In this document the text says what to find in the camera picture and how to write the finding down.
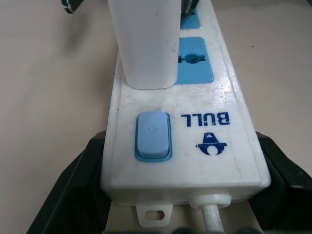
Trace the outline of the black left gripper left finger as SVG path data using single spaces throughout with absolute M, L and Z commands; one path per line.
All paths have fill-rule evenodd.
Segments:
M 100 188 L 105 135 L 91 138 L 61 173 L 28 234 L 102 234 L 112 202 Z

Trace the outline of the white charger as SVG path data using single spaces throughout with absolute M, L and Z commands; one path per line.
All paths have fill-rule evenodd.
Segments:
M 163 89 L 178 77 L 181 0 L 108 0 L 127 84 Z

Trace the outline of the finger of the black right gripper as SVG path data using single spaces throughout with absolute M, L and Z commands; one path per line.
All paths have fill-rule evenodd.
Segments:
M 188 17 L 195 10 L 198 0 L 181 0 L 181 16 Z
M 84 0 L 61 0 L 64 10 L 68 14 L 73 14 Z

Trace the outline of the white power strip blue sockets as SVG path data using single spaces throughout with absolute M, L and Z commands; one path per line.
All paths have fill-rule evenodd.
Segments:
M 171 87 L 130 87 L 117 57 L 100 186 L 144 228 L 169 225 L 173 207 L 188 204 L 222 231 L 219 208 L 271 183 L 211 0 L 195 12 L 197 26 L 180 23 Z

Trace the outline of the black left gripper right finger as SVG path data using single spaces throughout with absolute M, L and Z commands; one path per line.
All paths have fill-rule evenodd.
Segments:
M 312 177 L 270 137 L 257 137 L 271 176 L 270 186 L 248 200 L 260 228 L 312 234 Z

